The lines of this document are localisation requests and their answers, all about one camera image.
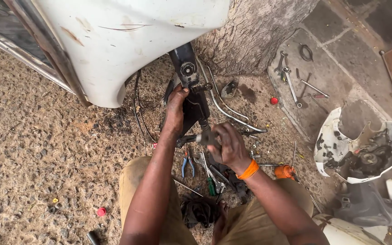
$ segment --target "pliers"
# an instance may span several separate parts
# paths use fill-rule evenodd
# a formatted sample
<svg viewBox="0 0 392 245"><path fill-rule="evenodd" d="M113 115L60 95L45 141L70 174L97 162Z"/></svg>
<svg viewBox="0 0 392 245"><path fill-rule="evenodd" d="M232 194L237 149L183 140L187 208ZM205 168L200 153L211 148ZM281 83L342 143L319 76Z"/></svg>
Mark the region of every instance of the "pliers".
<svg viewBox="0 0 392 245"><path fill-rule="evenodd" d="M193 178L195 177L195 166L193 165L193 161L192 158L190 157L190 154L188 154L188 148L186 150L186 155L184 157L184 162L182 163L182 168L181 168L181 172L182 172L182 178L184 178L184 170L187 164L187 161L190 163L190 166L192 167L192 176Z"/></svg>

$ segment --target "tree trunk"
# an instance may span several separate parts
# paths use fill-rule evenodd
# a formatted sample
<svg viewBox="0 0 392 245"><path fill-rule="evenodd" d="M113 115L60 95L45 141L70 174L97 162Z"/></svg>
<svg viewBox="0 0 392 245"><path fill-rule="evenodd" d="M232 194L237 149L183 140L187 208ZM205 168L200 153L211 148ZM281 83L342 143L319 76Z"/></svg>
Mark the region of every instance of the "tree trunk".
<svg viewBox="0 0 392 245"><path fill-rule="evenodd" d="M232 0L226 25L195 40L216 74L261 74L319 0Z"/></svg>

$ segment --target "man's right hand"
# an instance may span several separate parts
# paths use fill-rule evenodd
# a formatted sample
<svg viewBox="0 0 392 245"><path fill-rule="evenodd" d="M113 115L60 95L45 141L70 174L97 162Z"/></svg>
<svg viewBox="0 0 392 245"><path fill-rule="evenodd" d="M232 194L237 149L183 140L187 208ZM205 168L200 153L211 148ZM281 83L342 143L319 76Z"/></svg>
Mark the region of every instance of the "man's right hand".
<svg viewBox="0 0 392 245"><path fill-rule="evenodd" d="M220 136L222 149L217 149L214 145L207 148L218 163L230 167L237 175L242 175L252 162L245 146L243 136L235 130L232 124L224 122L213 125L211 130Z"/></svg>

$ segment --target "red cap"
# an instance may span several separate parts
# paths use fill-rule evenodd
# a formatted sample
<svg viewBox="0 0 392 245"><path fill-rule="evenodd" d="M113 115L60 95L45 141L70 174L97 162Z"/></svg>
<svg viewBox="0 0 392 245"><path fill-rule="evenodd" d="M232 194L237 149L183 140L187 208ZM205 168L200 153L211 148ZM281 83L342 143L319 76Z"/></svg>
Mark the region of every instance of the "red cap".
<svg viewBox="0 0 392 245"><path fill-rule="evenodd" d="M104 216L107 213L107 210L105 210L105 208L99 208L98 211L96 212L96 214L98 216Z"/></svg>
<svg viewBox="0 0 392 245"><path fill-rule="evenodd" d="M278 103L277 98L272 97L272 98L270 99L270 103L272 103L273 105L277 104L277 103Z"/></svg>

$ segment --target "khaki pants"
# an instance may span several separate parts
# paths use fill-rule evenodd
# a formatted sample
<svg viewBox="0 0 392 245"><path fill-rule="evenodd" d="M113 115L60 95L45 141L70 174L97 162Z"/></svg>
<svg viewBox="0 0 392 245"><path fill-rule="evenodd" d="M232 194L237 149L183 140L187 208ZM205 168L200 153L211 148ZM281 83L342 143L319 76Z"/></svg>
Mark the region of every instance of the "khaki pants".
<svg viewBox="0 0 392 245"><path fill-rule="evenodd" d="M140 180L149 164L151 157L139 157L131 160L122 170L119 181L119 204L122 216L122 226L128 212L129 204ZM182 221L180 200L176 185L171 179L169 205L166 220L163 225L160 244L197 244L192 233ZM276 183L288 192L310 216L313 204L305 188L291 179L278 179ZM256 198L246 205L229 209L224 237L219 245L246 244L288 244L286 236L277 229Z"/></svg>

